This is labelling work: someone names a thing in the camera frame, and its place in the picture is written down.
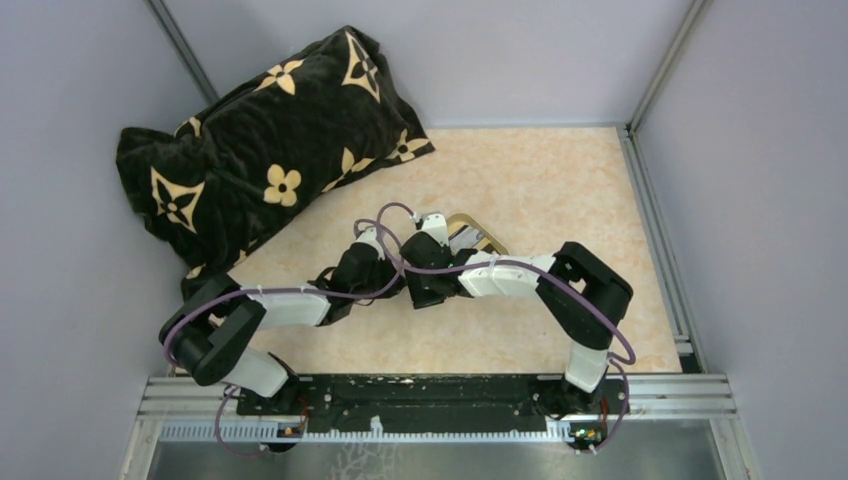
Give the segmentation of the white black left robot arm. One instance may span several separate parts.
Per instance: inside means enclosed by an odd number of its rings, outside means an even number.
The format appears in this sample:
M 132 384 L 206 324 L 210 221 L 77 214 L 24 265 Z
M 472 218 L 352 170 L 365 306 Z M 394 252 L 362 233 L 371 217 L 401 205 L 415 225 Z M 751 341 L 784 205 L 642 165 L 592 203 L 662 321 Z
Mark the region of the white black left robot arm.
M 213 277 L 165 322 L 159 341 L 166 358 L 198 385 L 225 383 L 270 398 L 297 376 L 277 355 L 251 348 L 256 333 L 330 326 L 356 302 L 391 298 L 405 285 L 383 253 L 357 241 L 302 286 L 262 289 L 227 274 Z

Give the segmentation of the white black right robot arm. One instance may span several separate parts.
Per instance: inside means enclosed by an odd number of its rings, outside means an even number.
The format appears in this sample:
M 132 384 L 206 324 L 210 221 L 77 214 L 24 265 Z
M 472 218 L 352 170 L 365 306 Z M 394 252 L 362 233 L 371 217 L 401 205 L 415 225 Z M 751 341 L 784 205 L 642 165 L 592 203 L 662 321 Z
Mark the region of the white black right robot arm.
M 416 233 L 400 249 L 417 308 L 461 296 L 542 302 L 572 341 L 564 371 L 571 390 L 594 395 L 608 371 L 618 324 L 634 296 L 631 285 L 590 250 L 567 241 L 550 254 L 510 256 L 473 248 L 452 251 Z

